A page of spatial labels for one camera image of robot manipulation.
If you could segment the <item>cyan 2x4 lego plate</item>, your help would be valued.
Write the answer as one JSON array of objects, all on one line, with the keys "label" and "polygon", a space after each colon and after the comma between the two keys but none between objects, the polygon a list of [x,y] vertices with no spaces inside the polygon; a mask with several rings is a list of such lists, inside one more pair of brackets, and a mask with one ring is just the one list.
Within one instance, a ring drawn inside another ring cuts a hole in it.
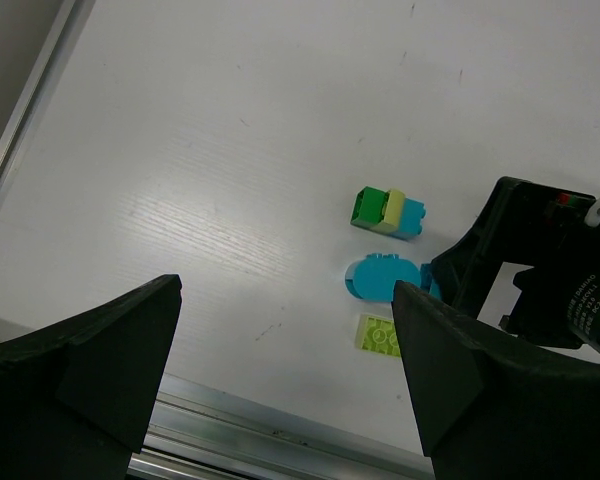
[{"label": "cyan 2x4 lego plate", "polygon": [[441,300],[442,294],[437,281],[434,278],[432,266],[430,263],[423,263],[420,267],[421,277],[421,289],[433,296],[434,298]]}]

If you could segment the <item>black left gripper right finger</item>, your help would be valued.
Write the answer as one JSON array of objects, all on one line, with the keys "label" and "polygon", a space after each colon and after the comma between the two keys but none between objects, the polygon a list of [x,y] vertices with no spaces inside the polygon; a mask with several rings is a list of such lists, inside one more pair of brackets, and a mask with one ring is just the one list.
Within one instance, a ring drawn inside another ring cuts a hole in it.
[{"label": "black left gripper right finger", "polygon": [[398,282],[392,312],[439,479],[600,479],[600,364],[509,336]]}]

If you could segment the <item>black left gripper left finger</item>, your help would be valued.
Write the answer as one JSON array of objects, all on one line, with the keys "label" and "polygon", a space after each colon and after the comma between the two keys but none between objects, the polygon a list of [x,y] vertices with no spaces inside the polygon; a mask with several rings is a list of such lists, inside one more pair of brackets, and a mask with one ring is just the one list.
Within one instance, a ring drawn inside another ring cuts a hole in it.
[{"label": "black left gripper left finger", "polygon": [[161,275],[0,343],[0,479],[122,479],[140,452],[182,305]]}]

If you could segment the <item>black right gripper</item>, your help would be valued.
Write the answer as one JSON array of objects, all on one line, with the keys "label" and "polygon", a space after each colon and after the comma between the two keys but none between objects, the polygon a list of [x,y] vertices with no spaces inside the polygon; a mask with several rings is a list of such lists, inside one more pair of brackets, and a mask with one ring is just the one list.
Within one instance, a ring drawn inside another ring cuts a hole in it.
[{"label": "black right gripper", "polygon": [[520,296],[500,328],[534,345],[600,354],[600,197],[500,178],[467,233],[431,262],[441,299],[476,318],[504,263]]}]

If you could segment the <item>cyan oval lego brick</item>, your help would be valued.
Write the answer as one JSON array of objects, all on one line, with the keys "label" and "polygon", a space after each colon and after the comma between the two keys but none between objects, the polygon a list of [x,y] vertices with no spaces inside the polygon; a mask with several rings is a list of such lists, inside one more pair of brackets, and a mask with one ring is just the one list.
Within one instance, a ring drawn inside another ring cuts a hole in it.
[{"label": "cyan oval lego brick", "polygon": [[391,303],[398,281],[421,286],[421,274],[411,261],[397,254],[372,253],[352,263],[345,273],[345,287],[355,298],[370,303]]}]

